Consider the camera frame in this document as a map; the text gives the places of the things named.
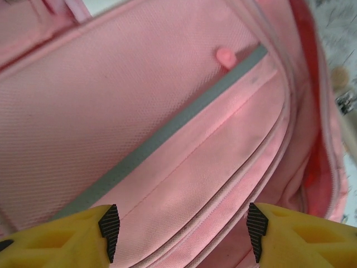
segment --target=gray binding tape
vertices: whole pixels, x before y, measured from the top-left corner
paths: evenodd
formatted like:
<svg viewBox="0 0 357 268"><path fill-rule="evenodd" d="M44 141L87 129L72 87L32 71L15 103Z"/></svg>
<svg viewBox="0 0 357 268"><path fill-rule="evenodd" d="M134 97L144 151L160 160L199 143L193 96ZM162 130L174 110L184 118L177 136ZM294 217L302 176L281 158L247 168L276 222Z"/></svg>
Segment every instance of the gray binding tape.
<svg viewBox="0 0 357 268"><path fill-rule="evenodd" d="M197 100L156 131L152 137L131 152L61 211L55 214L51 220L66 217L90 208L96 201L120 183L130 172L148 158L150 154L175 134L177 130L187 124L189 120L195 117L207 105L237 82L244 74L250 71L250 69L259 63L266 54L266 48L262 45L258 46L245 60L227 73L225 77L199 96Z"/></svg>

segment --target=pink fabric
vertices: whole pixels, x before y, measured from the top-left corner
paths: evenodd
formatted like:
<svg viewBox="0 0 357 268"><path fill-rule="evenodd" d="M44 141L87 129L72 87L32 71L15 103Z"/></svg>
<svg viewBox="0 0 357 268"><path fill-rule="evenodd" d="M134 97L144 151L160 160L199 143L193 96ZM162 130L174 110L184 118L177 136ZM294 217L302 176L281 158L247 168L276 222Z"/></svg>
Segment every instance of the pink fabric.
<svg viewBox="0 0 357 268"><path fill-rule="evenodd" d="M122 220L113 267L252 266L242 216L256 199L320 216L331 209L326 216L339 220L346 180L326 64L319 50L321 95L330 99L317 103L287 0L133 0L55 39L73 17L90 18L81 1L33 0L4 11L7 232L46 221L259 42L269 51L260 63L98 197L95 205L116 203ZM1 28L9 21L12 31ZM236 56L227 60L225 51ZM324 172L304 189L321 129Z"/></svg>

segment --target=zipper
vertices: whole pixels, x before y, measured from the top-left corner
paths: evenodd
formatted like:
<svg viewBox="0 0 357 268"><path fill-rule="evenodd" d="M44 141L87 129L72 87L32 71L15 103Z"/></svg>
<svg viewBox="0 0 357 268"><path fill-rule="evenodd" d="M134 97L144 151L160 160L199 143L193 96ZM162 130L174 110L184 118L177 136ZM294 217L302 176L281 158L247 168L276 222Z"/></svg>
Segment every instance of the zipper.
<svg viewBox="0 0 357 268"><path fill-rule="evenodd" d="M271 25L271 23L267 20L266 16L262 12L261 8L259 7L258 3L256 0L242 0L242 2L245 3L248 12L253 14L254 17L256 18L261 18L263 20L263 23L260 23L261 29L264 31L266 38L268 39L269 36L274 39L274 42L276 43L276 48L277 48L277 54L279 54L279 51L281 51L280 58L282 59L283 62L286 62L287 65L289 66L290 59L288 57L286 49L279 44L279 40L276 37L275 31ZM321 113L321 127L322 127L322 136L324 138L324 146L327 152L327 160L329 162L330 166L330 172L331 172L331 180L332 180L332 197L330 200L330 205L327 208L327 211L325 213L325 218L330 218L332 215L332 212L334 210L335 203L338 199L338 193L340 191L340 185L339 185L339 175L337 172L337 166L336 166L336 157L334 154L334 150L332 148L332 137L331 137L331 131L330 131L330 102L329 102L329 93L327 89L331 88L330 87L330 81L327 78L327 73L328 71L326 70L326 63L323 59L323 54L322 54L322 48L319 46L317 43L317 51L318 51L318 59L319 59L319 67L320 67L320 113Z"/></svg>
<svg viewBox="0 0 357 268"><path fill-rule="evenodd" d="M321 123L322 123L322 136L324 138L324 145L327 154L327 160L330 166L330 173L332 178L332 197L330 205L327 208L325 218L331 217L336 201L339 197L339 192L341 185L339 183L340 178L337 168L337 160L334 154L334 149L332 145L332 137L330 130L330 102L329 102L329 92L328 89L331 88L330 81L327 78L328 71L326 70L327 64L323 59L322 48L317 44L317 55L319 57L319 76L320 76L320 111L321 111Z"/></svg>

